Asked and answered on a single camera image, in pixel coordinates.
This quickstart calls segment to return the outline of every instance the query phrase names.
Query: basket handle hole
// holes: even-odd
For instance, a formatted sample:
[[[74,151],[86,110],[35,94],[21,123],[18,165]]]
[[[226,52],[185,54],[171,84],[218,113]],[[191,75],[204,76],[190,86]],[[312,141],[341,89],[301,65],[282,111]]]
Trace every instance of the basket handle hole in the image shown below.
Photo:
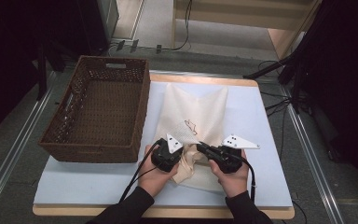
[[[124,63],[107,63],[107,68],[127,68],[127,65]]]

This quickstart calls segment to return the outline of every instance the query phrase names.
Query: black sleeve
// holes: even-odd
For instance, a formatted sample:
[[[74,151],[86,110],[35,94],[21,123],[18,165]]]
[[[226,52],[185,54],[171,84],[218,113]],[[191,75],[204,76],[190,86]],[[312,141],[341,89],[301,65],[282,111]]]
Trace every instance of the black sleeve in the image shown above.
[[[269,217],[258,210],[249,198],[248,191],[232,198],[226,198],[226,204],[234,216],[233,224],[271,224]]]
[[[133,224],[138,223],[142,214],[154,203],[144,189],[136,187],[123,202],[110,205],[87,224]]]

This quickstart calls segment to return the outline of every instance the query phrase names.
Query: cable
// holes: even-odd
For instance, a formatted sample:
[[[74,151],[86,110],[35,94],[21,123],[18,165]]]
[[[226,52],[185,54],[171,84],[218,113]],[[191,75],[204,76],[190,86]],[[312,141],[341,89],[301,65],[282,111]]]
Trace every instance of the cable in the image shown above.
[[[278,61],[272,61],[272,60],[266,60],[266,61],[264,61],[264,62],[261,62],[261,63],[257,66],[258,71],[260,71],[260,66],[261,66],[261,64],[263,64],[263,63],[280,63],[280,62],[278,62]],[[278,68],[275,69],[275,72],[276,72],[278,75],[281,74],[280,72],[278,72]]]
[[[267,117],[269,118],[271,115],[283,111],[283,110],[286,109],[287,106],[289,106],[290,104],[291,104],[290,102],[287,102],[287,103],[284,103],[284,104],[281,104],[281,105],[275,107],[275,109],[274,109],[270,114],[268,114]]]
[[[147,173],[149,173],[149,172],[152,172],[152,171],[154,171],[154,170],[156,170],[156,169],[157,169],[157,166],[155,166],[154,168],[152,168],[152,169],[150,169],[150,170],[144,172],[143,174],[139,175],[139,176],[134,180],[134,182],[137,181],[139,178],[141,178],[143,175],[145,175],[145,174],[147,174]]]
[[[239,157],[239,156],[236,156],[236,155],[231,155],[229,153],[226,153],[224,152],[223,154],[225,154],[226,156],[229,156],[235,160],[240,160],[242,161],[243,163],[245,163],[249,169],[251,170],[251,174],[252,174],[252,184],[251,184],[251,200],[252,202],[255,202],[255,171],[253,169],[253,167],[251,166],[251,164],[244,158],[244,157]]]
[[[139,166],[138,166],[138,169],[135,171],[135,174],[133,174],[133,177],[132,177],[132,180],[130,181],[130,184],[126,187],[126,189],[124,190],[123,194],[121,195],[121,198],[120,198],[120,201],[119,201],[120,203],[124,201],[124,199],[126,198],[128,192],[130,191],[132,185],[136,182],[136,180],[137,180],[136,176],[138,175],[139,171],[141,170],[141,167],[144,165],[144,163],[145,163],[147,157],[150,155],[150,153],[153,152],[153,150],[155,149],[155,146],[156,146],[156,145],[159,145],[159,144],[160,144],[159,141],[155,142],[155,143],[153,144],[153,146],[149,149],[149,151],[146,153],[146,155],[144,156],[144,158],[142,159],[141,163],[140,163]]]
[[[273,94],[273,93],[269,93],[269,92],[264,92],[261,91],[261,94],[265,94],[265,95],[269,95],[269,96],[275,96],[275,97],[283,97],[283,98],[289,98],[288,96],[284,96],[284,95],[278,95],[278,94]]]
[[[304,212],[304,210],[301,208],[301,206],[298,204],[298,203],[296,203],[294,200],[292,200],[292,202],[300,209],[300,211],[302,212],[302,214],[304,215],[304,218],[305,218],[305,224],[307,224],[308,223],[308,221],[307,221],[307,215],[305,215],[305,212]]]
[[[189,32],[188,32],[188,21],[190,20],[190,14],[191,14],[191,7],[192,7],[192,5],[193,5],[193,0],[189,0],[188,1],[188,4],[187,4],[187,8],[186,8],[186,14],[185,14],[185,26],[186,26],[186,40],[185,40],[185,42],[182,44],[182,46],[181,47],[179,47],[179,48],[175,48],[175,49],[161,49],[161,50],[166,50],[166,51],[175,51],[175,50],[179,50],[179,49],[181,49],[187,42],[188,42],[188,37],[189,37]],[[136,47],[137,49],[156,49],[156,48],[150,48],[150,47]]]
[[[284,99],[284,100],[280,101],[279,103],[277,103],[277,104],[275,104],[275,105],[266,106],[266,111],[268,111],[268,110],[274,108],[275,106],[278,106],[278,105],[280,105],[280,104],[282,104],[282,103],[284,103],[284,102],[287,102],[288,100],[289,100],[289,99]]]

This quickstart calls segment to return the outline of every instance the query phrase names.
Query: metal rail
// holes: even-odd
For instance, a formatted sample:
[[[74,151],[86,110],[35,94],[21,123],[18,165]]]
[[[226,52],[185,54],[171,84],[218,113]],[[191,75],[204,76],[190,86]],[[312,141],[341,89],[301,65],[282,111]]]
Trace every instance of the metal rail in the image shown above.
[[[283,86],[282,93],[286,96],[291,96],[290,91]],[[318,158],[316,157],[312,144],[310,143],[310,139],[308,138],[301,117],[296,113],[292,106],[289,105],[288,109],[292,122],[295,125],[301,146],[304,150],[308,165],[312,172],[313,179],[315,180],[316,187],[318,188],[322,197],[322,201],[324,202],[327,215],[329,216],[331,223],[345,223],[341,212],[339,211],[336,198],[330,189],[330,186],[324,176],[324,171],[319,164]]]
[[[56,73],[51,72],[48,76],[48,90],[46,94],[34,104],[34,108],[29,115],[28,119],[25,121],[24,125],[21,128],[19,135],[17,136],[14,144],[12,145],[10,151],[7,153],[7,156],[0,167],[0,194],[5,187],[6,182],[8,181],[11,172],[16,166],[17,161],[24,149],[27,141],[34,130],[34,126],[39,120],[48,98],[51,95],[52,87],[54,86],[54,82],[56,79]]]

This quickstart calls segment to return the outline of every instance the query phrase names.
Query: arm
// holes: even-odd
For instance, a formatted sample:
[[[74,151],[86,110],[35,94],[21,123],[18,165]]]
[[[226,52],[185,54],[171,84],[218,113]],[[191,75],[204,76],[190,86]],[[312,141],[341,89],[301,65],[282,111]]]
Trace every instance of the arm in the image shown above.
[[[150,146],[147,146],[145,154],[150,149]],[[165,173],[159,169],[154,169],[155,165],[148,157],[139,174],[142,175],[150,170],[152,171],[138,179],[138,187],[134,192],[123,202],[107,207],[87,224],[138,223],[142,214],[154,203],[153,197],[158,195],[167,181],[176,175],[178,165],[176,164],[170,173]]]
[[[259,211],[251,201],[248,190],[249,167],[242,164],[242,167],[234,174],[224,174],[215,161],[209,160],[212,173],[217,176],[219,184],[225,191],[226,204],[234,216],[234,224],[264,224],[272,223],[266,214]]]

